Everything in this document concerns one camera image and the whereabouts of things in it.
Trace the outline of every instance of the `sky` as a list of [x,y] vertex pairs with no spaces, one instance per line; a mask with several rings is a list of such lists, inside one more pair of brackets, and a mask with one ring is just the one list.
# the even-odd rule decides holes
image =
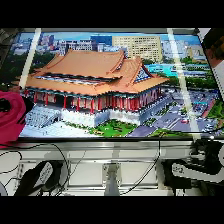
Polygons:
[[[160,36],[161,40],[169,40],[167,34],[144,34],[144,33],[94,33],[94,32],[55,32],[55,33],[44,33],[44,36],[54,35],[55,39],[63,40],[89,40],[91,35],[111,35],[111,36]],[[22,33],[20,40],[27,38],[33,38],[34,33]],[[199,44],[200,41],[197,36],[192,35],[174,35],[176,40],[184,40],[189,42],[189,44],[195,45]]]

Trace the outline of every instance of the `television screen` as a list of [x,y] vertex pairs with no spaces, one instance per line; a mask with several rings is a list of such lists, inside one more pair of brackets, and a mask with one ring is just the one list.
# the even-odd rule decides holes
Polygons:
[[[33,37],[16,37],[0,70],[1,89],[19,85]],[[182,137],[190,136],[192,126],[204,135],[222,127],[223,100],[199,38],[174,39],[167,34],[41,33],[20,91],[35,103],[20,136]]]

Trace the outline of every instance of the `pink cloth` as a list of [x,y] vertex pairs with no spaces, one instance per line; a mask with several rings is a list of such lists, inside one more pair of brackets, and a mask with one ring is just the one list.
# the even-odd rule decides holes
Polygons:
[[5,98],[11,105],[9,112],[0,112],[0,144],[8,145],[8,142],[17,140],[25,126],[25,124],[17,124],[17,122],[24,115],[26,106],[18,93],[0,91],[0,98]]

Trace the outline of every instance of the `orange roof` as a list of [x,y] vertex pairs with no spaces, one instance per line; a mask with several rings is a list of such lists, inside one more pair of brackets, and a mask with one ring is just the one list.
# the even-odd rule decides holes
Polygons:
[[[70,50],[65,56],[56,55],[39,72],[29,75],[26,86],[96,96],[107,92],[140,93],[169,80],[168,78],[151,75],[151,78],[135,83],[134,81],[142,66],[140,57],[124,59],[124,53],[122,51],[92,52]],[[117,79],[98,84],[80,84],[36,78],[36,76],[42,76],[45,73],[103,78],[116,77]]]

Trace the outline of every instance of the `metal bracket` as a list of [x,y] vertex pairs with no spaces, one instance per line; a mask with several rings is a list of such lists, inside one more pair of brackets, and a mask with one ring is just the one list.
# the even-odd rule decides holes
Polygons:
[[103,187],[106,187],[106,182],[109,177],[109,172],[116,173],[117,185],[120,187],[121,183],[122,183],[121,164],[120,163],[103,164],[103,166],[102,166],[102,185],[103,185]]

